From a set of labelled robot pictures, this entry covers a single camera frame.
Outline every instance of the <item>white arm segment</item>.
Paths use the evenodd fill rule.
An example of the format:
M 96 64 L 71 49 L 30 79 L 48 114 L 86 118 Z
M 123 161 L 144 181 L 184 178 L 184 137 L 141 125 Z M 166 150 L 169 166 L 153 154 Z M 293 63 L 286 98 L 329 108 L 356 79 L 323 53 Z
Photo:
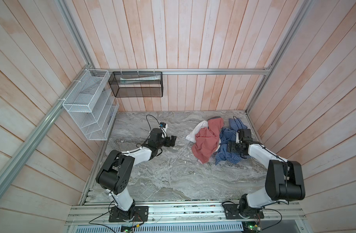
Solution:
M 148 149 L 147 147 L 139 147 L 135 150 L 131 150 L 131 151 L 123 151 L 121 152 L 127 156 L 132 156 L 135 158 L 134 160 L 134 164 L 133 166 L 144 162 L 144 161 L 148 161 L 151 158 L 151 153 L 152 151 L 150 149 Z M 129 208 L 131 207 L 131 205 L 133 204 L 133 199 L 131 198 L 130 194 L 129 194 L 129 190 L 128 187 L 126 187 L 124 189 L 124 191 L 122 191 L 121 193 L 115 195 L 113 192 L 109 193 L 109 196 L 112 196 L 113 199 L 115 200 L 115 205 L 123 210 L 123 211 L 128 211 Z
M 269 167 L 270 160 L 278 160 L 282 162 L 287 162 L 285 158 L 277 158 L 276 154 L 266 149 L 263 149 L 259 144 L 251 144 L 248 148 L 248 154 L 259 161 L 262 165 L 266 168 Z M 267 206 L 276 202 L 283 202 L 287 203 L 286 200 L 277 200 L 273 201 L 266 193 L 266 188 L 263 187 L 262 189 L 255 191 L 254 193 L 250 193 L 247 195 L 247 202 L 249 207 L 252 208 L 262 208 L 263 206 Z

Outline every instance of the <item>black wire basket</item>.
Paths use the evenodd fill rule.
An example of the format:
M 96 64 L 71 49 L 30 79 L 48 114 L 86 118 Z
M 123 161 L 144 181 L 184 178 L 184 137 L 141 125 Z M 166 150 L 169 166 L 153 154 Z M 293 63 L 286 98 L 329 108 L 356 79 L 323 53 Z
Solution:
M 113 72 L 108 81 L 115 97 L 162 97 L 162 72 Z

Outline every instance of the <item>gray marble surface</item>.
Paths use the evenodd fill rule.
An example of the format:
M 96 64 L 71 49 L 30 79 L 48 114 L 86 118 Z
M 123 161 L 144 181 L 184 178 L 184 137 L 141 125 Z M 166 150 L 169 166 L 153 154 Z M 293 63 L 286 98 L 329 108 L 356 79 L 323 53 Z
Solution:
M 136 148 L 149 135 L 146 114 L 155 116 L 168 124 L 168 136 L 176 135 L 175 147 L 163 147 L 163 153 L 150 161 L 133 167 L 128 189 L 136 201 L 182 200 L 182 199 L 239 199 L 264 186 L 266 168 L 253 158 L 238 164 L 222 161 L 214 164 L 212 158 L 200 164 L 192 154 L 193 142 L 186 136 L 202 120 L 214 116 L 224 119 L 236 116 L 250 128 L 243 111 L 176 111 L 176 112 L 121 112 L 117 113 L 105 155 L 101 164 L 112 150 L 127 151 Z M 152 128 L 158 126 L 155 119 L 148 117 Z M 110 197 L 95 183 L 88 194 L 88 202 L 108 202 Z

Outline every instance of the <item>white cloth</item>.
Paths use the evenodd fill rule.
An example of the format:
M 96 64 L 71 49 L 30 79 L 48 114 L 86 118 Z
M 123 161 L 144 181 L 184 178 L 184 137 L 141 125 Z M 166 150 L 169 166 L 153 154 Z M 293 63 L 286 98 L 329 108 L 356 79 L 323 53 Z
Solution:
M 207 127 L 208 128 L 208 121 L 206 120 L 203 120 L 202 122 L 200 122 L 195 128 L 194 130 L 186 136 L 186 139 L 191 141 L 191 142 L 195 142 L 196 143 L 196 139 L 195 139 L 195 135 L 197 133 L 199 133 L 200 129 L 201 128 L 205 128 Z

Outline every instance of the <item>red cloth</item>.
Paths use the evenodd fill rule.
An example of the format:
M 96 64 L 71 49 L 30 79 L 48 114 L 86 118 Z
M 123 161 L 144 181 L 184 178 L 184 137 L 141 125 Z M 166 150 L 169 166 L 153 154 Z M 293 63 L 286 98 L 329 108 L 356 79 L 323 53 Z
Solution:
M 195 135 L 196 143 L 191 150 L 194 156 L 202 163 L 207 163 L 210 156 L 218 148 L 219 133 L 224 126 L 221 117 L 208 120 L 208 128 L 200 129 L 199 133 Z

